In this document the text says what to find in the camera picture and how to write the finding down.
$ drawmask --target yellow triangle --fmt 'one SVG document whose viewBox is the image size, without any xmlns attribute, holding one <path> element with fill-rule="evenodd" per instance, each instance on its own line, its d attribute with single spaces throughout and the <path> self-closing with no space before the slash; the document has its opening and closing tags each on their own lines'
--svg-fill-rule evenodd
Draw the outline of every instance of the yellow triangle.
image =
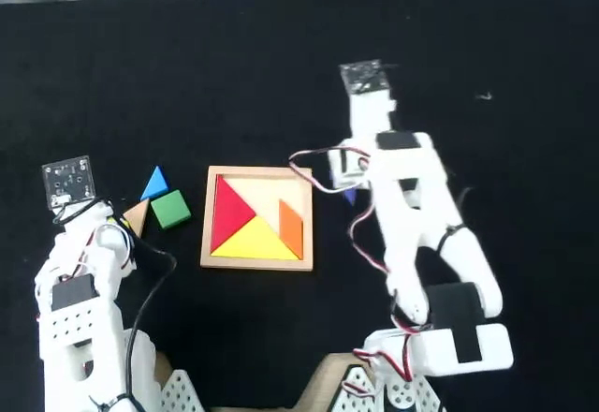
<svg viewBox="0 0 599 412">
<path fill-rule="evenodd" d="M 150 204 L 150 201 L 145 199 L 123 214 L 124 219 L 129 222 L 129 227 L 138 237 L 141 237 L 141 232 L 143 232 L 143 224 L 146 221 L 148 204 Z"/>
<path fill-rule="evenodd" d="M 221 258 L 298 260 L 262 217 L 256 216 L 212 252 Z"/>
</svg>

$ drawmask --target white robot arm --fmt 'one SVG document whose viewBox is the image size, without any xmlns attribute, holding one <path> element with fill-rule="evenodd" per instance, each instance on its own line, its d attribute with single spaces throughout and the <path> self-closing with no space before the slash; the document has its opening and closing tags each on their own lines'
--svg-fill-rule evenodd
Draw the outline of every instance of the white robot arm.
<svg viewBox="0 0 599 412">
<path fill-rule="evenodd" d="M 160 412 L 175 405 L 203 412 L 184 371 L 161 390 L 154 345 L 138 331 L 140 314 L 133 330 L 124 330 L 114 303 L 121 280 L 136 269 L 134 242 L 147 243 L 134 238 L 109 202 L 95 197 L 86 156 L 43 172 L 54 223 L 65 227 L 36 276 L 46 412 Z"/>
<path fill-rule="evenodd" d="M 341 66 L 353 137 L 329 151 L 332 181 L 336 189 L 352 185 L 370 189 L 386 247 L 387 291 L 412 322 L 432 324 L 416 332 L 407 327 L 375 332 L 364 349 L 370 354 L 383 351 L 400 361 L 410 333 L 406 357 L 414 373 L 454 375 L 508 368 L 513 355 L 507 330 L 483 322 L 501 313 L 501 290 L 478 239 L 463 225 L 430 136 L 391 129 L 389 114 L 396 105 L 383 68 L 380 61 Z M 340 150 L 343 147 L 368 154 L 368 163 L 361 154 Z M 416 271 L 420 246 L 437 251 L 460 283 L 423 289 Z M 451 306 L 462 312 L 450 311 Z M 457 321 L 455 329 L 448 320 Z M 466 335 L 462 331 L 468 326 L 471 333 Z M 464 348 L 466 357 L 460 354 Z M 376 369 L 381 375 L 392 372 L 380 359 Z"/>
</svg>

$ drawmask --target black cable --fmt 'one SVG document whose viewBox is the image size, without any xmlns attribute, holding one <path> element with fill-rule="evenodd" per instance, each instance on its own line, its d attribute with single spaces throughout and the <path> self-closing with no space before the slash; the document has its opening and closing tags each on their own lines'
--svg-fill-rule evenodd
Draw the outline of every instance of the black cable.
<svg viewBox="0 0 599 412">
<path fill-rule="evenodd" d="M 437 253 L 437 255 L 439 255 L 439 257 L 441 256 L 441 252 L 443 251 L 443 246 L 446 244 L 447 239 L 449 239 L 451 236 L 453 236 L 460 229 L 464 229 L 464 228 L 468 228 L 468 227 L 466 227 L 466 225 L 464 225 L 463 223 L 460 223 L 459 225 L 456 225 L 456 226 L 451 225 L 446 228 L 446 233 L 443 235 L 443 237 L 439 241 L 439 244 L 437 245 L 436 253 Z"/>
<path fill-rule="evenodd" d="M 75 203 L 65 203 L 63 205 L 62 209 L 58 212 L 58 214 L 52 219 L 52 223 L 54 225 L 59 225 L 59 226 L 66 225 L 67 223 L 75 220 L 77 217 L 79 217 L 83 213 L 88 212 L 90 209 L 92 209 L 100 201 L 105 201 L 105 200 L 102 197 L 95 197 L 89 203 L 87 203 L 85 206 L 83 206 L 81 209 L 79 209 L 78 211 L 72 213 L 69 217 L 62 218 L 63 215 L 65 215 L 65 211 L 66 211 L 66 207 L 67 206 L 71 206 L 73 204 L 77 204 L 77 202 L 75 202 Z"/>
<path fill-rule="evenodd" d="M 147 250 L 168 259 L 170 262 L 170 267 L 158 279 L 156 284 L 154 284 L 154 286 L 152 287 L 152 290 L 150 290 L 150 293 L 148 293 L 148 295 L 146 296 L 146 299 L 143 301 L 143 304 L 139 308 L 138 313 L 136 314 L 135 320 L 133 322 L 133 327 L 131 328 L 131 332 L 129 334 L 129 341 L 127 342 L 127 347 L 126 347 L 125 356 L 124 356 L 124 393 L 121 393 L 120 395 L 118 395 L 114 399 L 112 399 L 110 402 L 108 402 L 107 404 L 103 404 L 103 405 L 98 404 L 96 401 L 94 401 L 94 399 L 92 397 L 90 397 L 90 400 L 92 401 L 92 403 L 95 404 L 98 411 L 101 411 L 101 412 L 109 411 L 110 409 L 112 409 L 114 407 L 114 405 L 116 405 L 117 403 L 119 403 L 120 401 L 125 400 L 125 399 L 129 400 L 138 412 L 146 412 L 146 410 L 143 408 L 143 405 L 141 405 L 139 400 L 133 395 L 133 371 L 132 371 L 132 367 L 131 367 L 131 363 L 132 363 L 132 359 L 133 359 L 133 345 L 135 343 L 135 338 L 138 334 L 139 324 L 141 322 L 141 319 L 143 318 L 143 314 L 145 313 L 146 309 L 148 308 L 148 305 L 150 304 L 150 301 L 152 300 L 152 298 L 154 297 L 154 295 L 156 294 L 158 289 L 164 284 L 164 282 L 167 280 L 167 278 L 177 268 L 177 258 L 175 258 L 171 253 L 168 253 L 163 250 L 159 250 L 158 248 L 155 248 L 155 247 L 151 246 L 149 243 L 146 243 L 145 241 L 140 239 L 137 236 L 137 234 L 135 234 L 125 224 L 124 218 L 121 217 L 120 214 L 116 213 L 114 216 L 118 217 L 118 221 L 122 224 L 122 226 L 123 226 L 124 230 L 127 232 L 127 234 L 129 234 L 129 236 L 131 236 L 134 243 L 136 243 L 140 246 L 143 246 Z"/>
<path fill-rule="evenodd" d="M 133 397 L 133 373 L 131 371 L 131 359 L 133 357 L 133 343 L 134 343 L 135 337 L 138 333 L 139 323 L 141 322 L 141 319 L 143 318 L 143 313 L 146 311 L 146 308 L 148 307 L 148 304 L 150 304 L 150 301 L 152 300 L 153 296 L 156 294 L 158 289 L 164 284 L 164 282 L 167 280 L 167 278 L 177 268 L 177 259 L 171 253 L 167 253 L 166 251 L 159 250 L 159 249 L 151 246 L 149 243 L 146 243 L 145 241 L 140 239 L 134 232 L 132 232 L 129 227 L 125 226 L 125 229 L 129 233 L 129 235 L 133 238 L 135 243 L 145 247 L 146 249 L 150 250 L 153 253 L 156 253 L 157 255 L 167 258 L 170 261 L 170 268 L 160 277 L 160 279 L 158 279 L 156 284 L 152 287 L 152 290 L 150 290 L 150 293 L 148 293 L 148 296 L 146 297 L 145 301 L 139 308 L 138 314 L 136 315 L 136 318 L 133 322 L 133 328 L 131 328 L 131 333 L 129 334 L 129 341 L 127 342 L 127 349 L 126 349 L 125 357 L 124 357 L 124 384 L 125 384 L 125 395 L 127 395 L 127 397 L 130 400 L 132 400 L 132 399 L 134 399 L 134 397 Z"/>
</svg>

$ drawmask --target red wire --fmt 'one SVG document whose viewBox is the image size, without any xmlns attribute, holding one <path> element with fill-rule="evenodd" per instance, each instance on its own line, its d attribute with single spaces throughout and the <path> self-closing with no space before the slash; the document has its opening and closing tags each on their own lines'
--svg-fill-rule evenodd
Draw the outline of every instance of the red wire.
<svg viewBox="0 0 599 412">
<path fill-rule="evenodd" d="M 384 358 L 393 370 L 406 382 L 411 382 L 414 378 L 412 377 L 412 370 L 410 369 L 410 363 L 408 359 L 408 339 L 410 335 L 406 335 L 403 340 L 403 349 L 402 349 L 402 365 L 401 368 L 396 361 L 388 355 L 387 352 L 378 350 L 375 353 L 369 353 L 368 351 L 364 351 L 363 349 L 355 349 L 354 356 L 356 356 L 361 361 L 367 361 L 370 364 L 370 359 L 375 357 Z"/>
<path fill-rule="evenodd" d="M 368 153 L 364 152 L 363 150 L 360 150 L 359 148 L 355 148 L 355 147 L 335 146 L 335 147 L 327 147 L 327 148 L 318 148 L 316 150 L 301 150 L 299 152 L 293 153 L 289 157 L 289 168 L 292 169 L 300 178 L 306 180 L 308 183 L 310 183 L 311 185 L 316 187 L 318 190 L 320 190 L 321 192 L 325 192 L 327 194 L 336 194 L 339 192 L 343 192 L 344 190 L 349 190 L 354 187 L 357 187 L 358 184 L 347 186 L 347 187 L 342 187 L 339 189 L 329 189 L 329 188 L 325 187 L 324 185 L 322 185 L 320 182 L 318 182 L 318 180 L 316 180 L 315 177 L 309 176 L 309 175 L 304 175 L 303 173 L 301 173 L 300 168 L 296 165 L 295 162 L 293 162 L 294 159 L 296 159 L 298 156 L 301 156 L 301 155 L 321 155 L 323 153 L 329 152 L 330 150 L 346 150 L 348 152 L 357 153 L 358 155 L 362 155 L 367 158 L 370 157 L 370 155 Z"/>
</svg>

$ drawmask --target black cloth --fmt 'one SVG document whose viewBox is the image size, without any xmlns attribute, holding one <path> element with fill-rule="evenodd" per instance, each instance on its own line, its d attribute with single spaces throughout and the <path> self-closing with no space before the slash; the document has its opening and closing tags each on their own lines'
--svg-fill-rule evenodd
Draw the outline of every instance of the black cloth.
<svg viewBox="0 0 599 412">
<path fill-rule="evenodd" d="M 0 7 L 2 404 L 42 410 L 33 279 L 58 229 L 40 166 L 89 155 L 134 204 L 153 166 L 191 221 L 146 239 L 180 268 L 142 328 L 205 405 L 291 406 L 330 352 L 390 327 L 384 280 L 314 193 L 314 272 L 201 270 L 209 165 L 283 166 L 349 135 L 338 64 L 381 58 L 402 126 L 431 134 L 504 293 L 511 370 L 456 376 L 449 410 L 590 408 L 597 350 L 599 0 L 109 0 Z M 328 178 L 325 157 L 308 159 Z M 372 221 L 358 239 L 378 257 Z M 431 252 L 430 282 L 448 277 Z M 124 280 L 130 326 L 153 280 Z M 440 380 L 440 389 L 444 380 Z"/>
</svg>

